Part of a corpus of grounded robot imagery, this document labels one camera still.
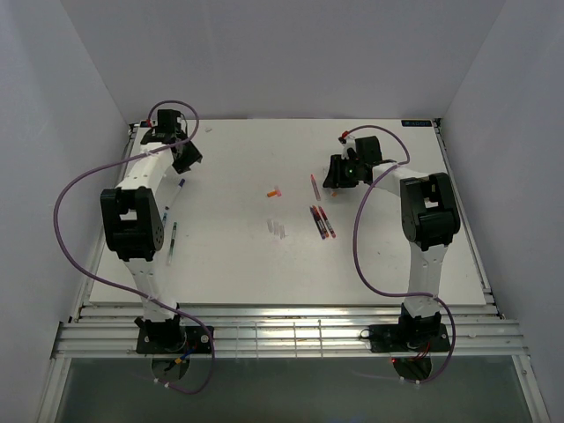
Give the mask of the orange red pen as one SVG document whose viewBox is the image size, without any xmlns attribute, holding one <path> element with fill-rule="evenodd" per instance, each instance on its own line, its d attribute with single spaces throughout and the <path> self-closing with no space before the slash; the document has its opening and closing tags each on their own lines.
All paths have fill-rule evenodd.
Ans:
<svg viewBox="0 0 564 423">
<path fill-rule="evenodd" d="M 329 239 L 330 238 L 330 232 L 329 232 L 327 226 L 325 225 L 325 222 L 322 218 L 321 213 L 318 211 L 318 209 L 315 205 L 313 206 L 313 209 L 314 209 L 315 215 L 317 216 L 319 222 L 321 223 L 321 227 L 322 227 L 325 238 Z"/>
</svg>

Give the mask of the red highlighter pen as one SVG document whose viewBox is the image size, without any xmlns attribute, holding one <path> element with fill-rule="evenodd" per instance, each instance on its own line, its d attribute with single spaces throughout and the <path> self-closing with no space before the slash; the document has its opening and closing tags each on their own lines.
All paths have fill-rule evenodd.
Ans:
<svg viewBox="0 0 564 423">
<path fill-rule="evenodd" d="M 336 233 L 335 233 L 331 223 L 329 222 L 328 217 L 327 217 L 324 209 L 322 208 L 321 205 L 319 205 L 318 209 L 319 209 L 319 212 L 322 216 L 323 222 L 324 222 L 327 230 L 329 231 L 330 237 L 333 238 L 333 239 L 336 238 Z"/>
</svg>

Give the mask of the purple capped white marker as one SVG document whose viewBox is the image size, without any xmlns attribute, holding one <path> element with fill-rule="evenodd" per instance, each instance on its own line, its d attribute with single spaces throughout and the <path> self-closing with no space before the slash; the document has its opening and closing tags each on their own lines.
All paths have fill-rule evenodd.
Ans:
<svg viewBox="0 0 564 423">
<path fill-rule="evenodd" d="M 178 197 L 178 195 L 182 191 L 184 183 L 185 183 L 185 179 L 181 178 L 181 180 L 178 181 L 178 183 L 176 184 L 172 194 L 169 196 L 169 199 L 166 202 L 166 205 L 165 205 L 165 211 L 166 212 L 168 212 L 172 208 L 172 206 L 174 205 L 176 198 Z"/>
</svg>

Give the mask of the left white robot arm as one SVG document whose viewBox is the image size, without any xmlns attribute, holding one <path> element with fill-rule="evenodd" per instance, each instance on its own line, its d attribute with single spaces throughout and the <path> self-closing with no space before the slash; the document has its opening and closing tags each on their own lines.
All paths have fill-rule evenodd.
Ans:
<svg viewBox="0 0 564 423">
<path fill-rule="evenodd" d="M 165 243 L 165 229 L 155 194 L 168 170 L 183 174 L 202 160 L 188 129 L 182 112 L 159 110 L 156 121 L 147 123 L 142 134 L 141 158 L 114 188 L 100 194 L 108 249 L 122 260 L 141 293 L 144 314 L 136 324 L 148 341 L 171 353 L 185 346 L 187 331 L 174 312 L 177 303 L 157 277 L 156 256 Z"/>
</svg>

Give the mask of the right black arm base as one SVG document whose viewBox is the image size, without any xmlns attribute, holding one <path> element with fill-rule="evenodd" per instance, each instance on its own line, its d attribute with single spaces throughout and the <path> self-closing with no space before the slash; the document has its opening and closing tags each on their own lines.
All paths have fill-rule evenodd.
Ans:
<svg viewBox="0 0 564 423">
<path fill-rule="evenodd" d="M 422 334 L 408 333 L 398 324 L 373 324 L 360 333 L 360 339 L 369 342 L 372 353 L 446 353 L 451 347 L 447 328 L 442 323 L 438 330 Z"/>
</svg>

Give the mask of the green pen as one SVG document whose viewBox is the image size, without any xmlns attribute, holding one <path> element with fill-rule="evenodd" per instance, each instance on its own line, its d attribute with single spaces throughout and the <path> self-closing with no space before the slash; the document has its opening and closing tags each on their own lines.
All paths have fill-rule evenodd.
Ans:
<svg viewBox="0 0 564 423">
<path fill-rule="evenodd" d="M 178 227 L 178 223 L 175 221 L 173 223 L 169 247 L 168 247 L 168 252 L 167 252 L 167 265 L 168 266 L 170 266 L 172 264 L 173 257 L 174 257 L 174 247 L 175 247 L 175 241 L 176 241 L 177 227 Z"/>
</svg>

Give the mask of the aluminium table frame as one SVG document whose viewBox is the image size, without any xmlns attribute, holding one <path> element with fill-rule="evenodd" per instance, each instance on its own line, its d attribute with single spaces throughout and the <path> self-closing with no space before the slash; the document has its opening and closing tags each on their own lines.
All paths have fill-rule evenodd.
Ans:
<svg viewBox="0 0 564 423">
<path fill-rule="evenodd" d="M 172 264 L 158 261 L 165 291 L 215 329 L 221 359 L 367 358 L 360 333 L 392 323 L 407 289 L 410 250 L 400 203 L 383 189 L 322 186 L 338 135 L 375 135 L 384 154 L 419 172 L 446 172 L 437 126 L 399 119 L 204 120 L 195 142 L 204 162 L 189 172 L 166 225 L 178 223 Z M 321 202 L 310 181 L 313 174 Z M 281 197 L 267 197 L 278 186 Z M 310 206 L 336 238 L 322 239 Z M 273 222 L 286 237 L 274 234 Z"/>
</svg>

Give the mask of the pink highlighter pen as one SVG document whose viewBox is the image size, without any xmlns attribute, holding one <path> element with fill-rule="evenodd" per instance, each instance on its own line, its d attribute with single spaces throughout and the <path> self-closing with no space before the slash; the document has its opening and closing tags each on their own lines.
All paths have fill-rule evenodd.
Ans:
<svg viewBox="0 0 564 423">
<path fill-rule="evenodd" d="M 310 174 L 310 181 L 311 181 L 311 184 L 312 184 L 312 189 L 313 189 L 314 194 L 315 194 L 315 200 L 316 200 L 316 202 L 319 203 L 319 202 L 321 202 L 321 193 L 319 191 L 316 179 L 315 179 L 313 174 Z"/>
</svg>

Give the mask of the purple highlighter pen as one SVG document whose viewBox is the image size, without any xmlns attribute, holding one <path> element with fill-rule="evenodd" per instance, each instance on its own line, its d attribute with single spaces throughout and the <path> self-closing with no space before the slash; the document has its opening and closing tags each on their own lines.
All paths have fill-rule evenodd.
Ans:
<svg viewBox="0 0 564 423">
<path fill-rule="evenodd" d="M 314 219 L 314 222 L 315 222 L 315 224 L 316 224 L 316 227 L 317 227 L 317 229 L 318 229 L 318 232 L 319 232 L 321 238 L 322 238 L 323 240 L 326 239 L 326 235 L 325 235 L 325 232 L 324 232 L 324 230 L 323 230 L 323 225 L 322 225 L 322 222 L 321 222 L 321 218 L 317 215 L 317 213 L 315 212 L 313 206 L 310 206 L 310 207 L 309 207 L 309 210 L 310 210 L 310 212 L 311 212 L 311 214 L 312 214 L 312 217 L 313 217 L 313 219 Z"/>
</svg>

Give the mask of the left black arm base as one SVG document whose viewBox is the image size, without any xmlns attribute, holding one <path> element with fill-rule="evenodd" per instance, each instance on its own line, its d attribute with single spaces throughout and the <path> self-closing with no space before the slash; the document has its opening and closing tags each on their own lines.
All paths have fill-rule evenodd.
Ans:
<svg viewBox="0 0 564 423">
<path fill-rule="evenodd" d="M 212 326 L 205 331 L 201 326 L 180 326 L 173 334 L 158 335 L 151 338 L 145 329 L 140 329 L 135 352 L 137 354 L 210 354 L 212 352 Z"/>
</svg>

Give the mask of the right blue table label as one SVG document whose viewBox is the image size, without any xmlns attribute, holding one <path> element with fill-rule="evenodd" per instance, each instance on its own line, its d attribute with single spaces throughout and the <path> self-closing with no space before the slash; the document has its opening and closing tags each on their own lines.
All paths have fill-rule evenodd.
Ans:
<svg viewBox="0 0 564 423">
<path fill-rule="evenodd" d="M 430 120 L 402 120 L 401 124 L 403 127 L 410 127 L 410 128 L 428 128 L 432 127 L 433 123 Z"/>
</svg>

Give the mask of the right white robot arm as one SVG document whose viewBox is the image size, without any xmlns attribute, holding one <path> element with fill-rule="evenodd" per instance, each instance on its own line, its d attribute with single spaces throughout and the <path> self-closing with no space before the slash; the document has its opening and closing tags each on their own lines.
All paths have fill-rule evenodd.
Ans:
<svg viewBox="0 0 564 423">
<path fill-rule="evenodd" d="M 385 293 L 369 289 L 387 298 L 401 298 L 398 339 L 409 350 L 418 350 L 441 325 L 438 298 L 442 263 L 454 235 L 461 227 L 455 194 L 448 174 L 426 174 L 406 165 L 411 156 L 397 162 L 386 160 L 378 137 L 354 137 L 349 131 L 338 139 L 340 154 L 330 157 L 326 189 L 351 189 L 360 183 L 368 192 L 383 189 L 400 200 L 400 219 L 410 247 L 410 271 L 406 293 Z"/>
</svg>

